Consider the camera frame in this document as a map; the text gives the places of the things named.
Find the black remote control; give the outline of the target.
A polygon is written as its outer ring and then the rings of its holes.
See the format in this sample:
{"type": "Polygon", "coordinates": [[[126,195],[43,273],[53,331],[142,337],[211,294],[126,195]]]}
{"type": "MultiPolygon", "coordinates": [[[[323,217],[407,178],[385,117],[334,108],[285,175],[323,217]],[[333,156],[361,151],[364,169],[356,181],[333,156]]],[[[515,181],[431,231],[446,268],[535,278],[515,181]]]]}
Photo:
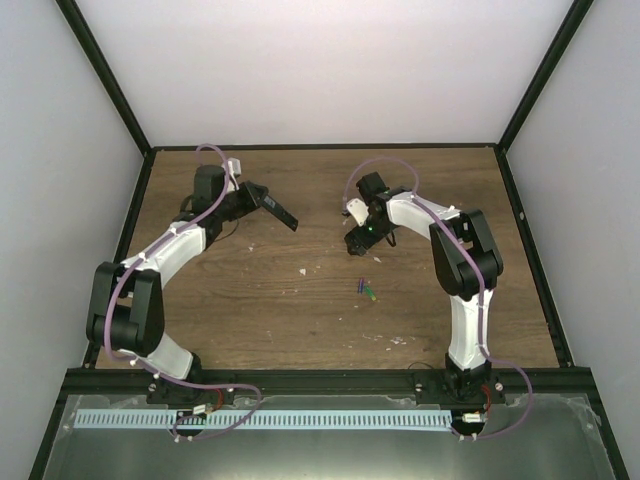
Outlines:
{"type": "Polygon", "coordinates": [[[259,204],[291,231],[295,232],[297,230],[299,225],[298,219],[268,193],[261,196],[259,204]]]}

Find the green AAA battery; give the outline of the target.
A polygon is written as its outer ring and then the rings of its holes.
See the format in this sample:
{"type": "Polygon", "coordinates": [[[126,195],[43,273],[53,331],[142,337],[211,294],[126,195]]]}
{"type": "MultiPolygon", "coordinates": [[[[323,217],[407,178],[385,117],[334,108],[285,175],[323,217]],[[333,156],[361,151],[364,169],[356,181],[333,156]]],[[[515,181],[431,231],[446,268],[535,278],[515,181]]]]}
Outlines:
{"type": "Polygon", "coordinates": [[[375,302],[375,301],[377,301],[377,296],[375,295],[375,293],[373,292],[373,290],[372,290],[370,287],[365,286],[365,287],[364,287],[364,292],[366,293],[366,295],[367,295],[367,296],[368,296],[372,301],[374,301],[374,302],[375,302]]]}

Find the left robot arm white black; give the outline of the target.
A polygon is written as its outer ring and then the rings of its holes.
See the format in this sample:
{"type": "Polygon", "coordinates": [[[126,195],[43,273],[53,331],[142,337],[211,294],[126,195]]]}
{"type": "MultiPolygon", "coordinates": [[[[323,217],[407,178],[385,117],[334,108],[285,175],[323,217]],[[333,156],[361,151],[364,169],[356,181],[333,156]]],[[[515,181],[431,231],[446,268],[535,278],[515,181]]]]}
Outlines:
{"type": "Polygon", "coordinates": [[[118,359],[142,363],[169,381],[181,403],[196,402],[206,388],[199,357],[165,331],[163,290],[188,262],[205,252],[226,222],[257,210],[268,190],[239,182],[241,163],[202,165],[193,193],[167,230],[140,253],[120,263],[104,262],[95,272],[86,335],[118,359]]]}

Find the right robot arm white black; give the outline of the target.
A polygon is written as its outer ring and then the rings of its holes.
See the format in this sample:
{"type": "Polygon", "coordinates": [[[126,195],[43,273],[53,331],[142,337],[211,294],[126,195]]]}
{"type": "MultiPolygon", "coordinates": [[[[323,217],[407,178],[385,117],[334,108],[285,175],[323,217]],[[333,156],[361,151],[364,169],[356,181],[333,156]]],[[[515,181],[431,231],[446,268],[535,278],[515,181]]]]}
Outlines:
{"type": "Polygon", "coordinates": [[[430,242],[437,280],[451,304],[444,389],[451,400],[468,402],[490,377],[489,305],[504,269],[483,212],[441,206],[406,187],[390,189],[377,172],[356,187],[359,196],[344,204],[356,221],[344,237],[349,254],[363,256],[383,240],[393,245],[399,227],[430,242]]]}

